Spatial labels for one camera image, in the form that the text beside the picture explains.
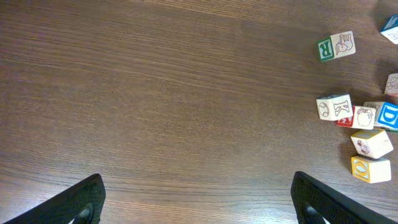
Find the wooden alphabet block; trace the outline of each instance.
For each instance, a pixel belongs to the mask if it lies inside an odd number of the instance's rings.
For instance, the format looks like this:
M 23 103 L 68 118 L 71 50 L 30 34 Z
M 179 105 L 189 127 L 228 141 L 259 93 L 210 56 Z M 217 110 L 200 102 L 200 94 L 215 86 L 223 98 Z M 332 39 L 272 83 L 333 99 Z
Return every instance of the wooden alphabet block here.
M 386 130 L 381 128 L 358 131 L 351 136 L 351 140 L 358 154 L 374 159 L 378 159 L 394 149 Z
M 337 125 L 347 128 L 358 128 L 372 130 L 376 109 L 365 106 L 353 106 L 353 116 L 337 121 Z
M 390 96 L 398 96 L 398 73 L 390 74 L 388 76 L 386 89 L 384 89 L 384 94 Z
M 392 103 L 383 103 L 377 122 L 390 129 L 398 129 L 398 106 Z
M 327 121 L 337 121 L 353 116 L 353 107 L 349 94 L 331 95 L 317 99 L 319 118 Z
M 394 44 L 398 44 L 398 14 L 390 17 L 380 33 Z
M 352 31 L 331 35 L 318 42 L 321 62 L 355 54 L 354 34 Z
M 353 156 L 351 166 L 354 177 L 368 183 L 391 180 L 391 163 L 388 159 L 370 159 L 364 156 Z
M 383 125 L 378 123 L 378 119 L 380 117 L 380 109 L 382 108 L 384 103 L 385 102 L 365 102 L 363 104 L 363 106 L 365 106 L 365 107 L 376 109 L 376 114 L 374 115 L 374 126 L 375 127 L 383 128 Z

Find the white block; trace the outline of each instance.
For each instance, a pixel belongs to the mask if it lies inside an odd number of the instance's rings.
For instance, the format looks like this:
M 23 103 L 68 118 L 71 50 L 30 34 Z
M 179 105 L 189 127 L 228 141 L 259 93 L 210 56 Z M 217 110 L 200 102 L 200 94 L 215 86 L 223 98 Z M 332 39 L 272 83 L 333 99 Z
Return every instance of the white block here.
M 394 44 L 398 44 L 398 14 L 386 22 L 380 33 Z
M 383 107 L 384 103 L 385 102 L 380 102 L 379 101 L 379 102 L 365 102 L 363 104 L 363 106 L 376 109 L 376 113 L 374 115 L 374 117 L 375 117 L 374 126 L 375 127 L 380 127 L 380 128 L 384 127 L 382 124 L 378 123 L 378 121 L 377 121 L 379 119 L 379 117 L 380 117 L 380 109 Z
M 390 74 L 388 76 L 384 94 L 398 96 L 398 73 Z
M 337 121 L 353 116 L 349 94 L 318 98 L 317 107 L 319 118 L 322 120 Z
M 334 34 L 318 42 L 321 62 L 355 54 L 354 34 L 352 31 Z
M 379 123 L 379 118 L 382 116 L 382 114 L 380 114 L 381 109 L 383 108 L 384 104 L 386 104 L 386 102 L 382 102 L 382 101 L 378 101 L 378 102 L 365 102 L 363 104 L 363 106 L 366 107 L 370 107 L 370 108 L 375 108 L 376 109 L 376 115 L 374 118 L 374 126 L 375 127 L 379 127 L 379 128 L 384 128 L 387 129 L 389 131 L 398 131 L 398 128 L 395 128 L 393 126 L 387 126 L 385 124 L 381 124 Z
M 364 156 L 351 158 L 353 175 L 368 183 L 391 180 L 391 163 L 388 159 L 371 159 Z
M 386 130 L 381 128 L 358 131 L 351 136 L 351 140 L 358 154 L 374 159 L 378 159 L 394 149 Z
M 353 106 L 354 116 L 337 121 L 337 125 L 346 128 L 358 128 L 372 130 L 376 109 L 365 106 Z

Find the red block face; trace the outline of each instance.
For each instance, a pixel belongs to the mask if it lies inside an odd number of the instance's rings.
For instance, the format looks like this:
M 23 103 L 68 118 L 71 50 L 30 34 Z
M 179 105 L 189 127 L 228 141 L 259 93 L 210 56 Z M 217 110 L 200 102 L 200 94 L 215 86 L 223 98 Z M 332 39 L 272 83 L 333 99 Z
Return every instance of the red block face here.
M 341 127 L 352 127 L 354 123 L 354 116 L 349 118 L 343 118 L 337 121 L 337 126 Z

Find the black plastic object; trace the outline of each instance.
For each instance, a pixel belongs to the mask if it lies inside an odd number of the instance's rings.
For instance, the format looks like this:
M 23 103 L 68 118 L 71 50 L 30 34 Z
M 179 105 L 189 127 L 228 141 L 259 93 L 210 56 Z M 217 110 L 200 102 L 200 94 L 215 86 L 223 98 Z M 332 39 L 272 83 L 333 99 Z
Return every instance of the black plastic object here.
M 333 190 L 308 174 L 295 173 L 290 190 L 299 224 L 395 223 Z
M 14 223 L 97 224 L 105 202 L 99 174 L 93 174 L 37 207 L 9 220 Z

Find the wood grain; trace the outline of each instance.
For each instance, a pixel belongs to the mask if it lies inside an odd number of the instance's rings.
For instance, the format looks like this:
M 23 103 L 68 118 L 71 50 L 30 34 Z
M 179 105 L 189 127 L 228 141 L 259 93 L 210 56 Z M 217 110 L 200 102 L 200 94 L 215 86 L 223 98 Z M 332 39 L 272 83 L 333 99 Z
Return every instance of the wood grain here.
M 388 0 L 0 1 L 0 222 L 92 173 L 102 223 L 296 223 L 303 170 L 398 221 L 393 180 L 351 176 L 355 130 L 315 98 L 385 98 Z M 352 30 L 356 54 L 315 42 Z M 398 136 L 389 135 L 394 145 Z

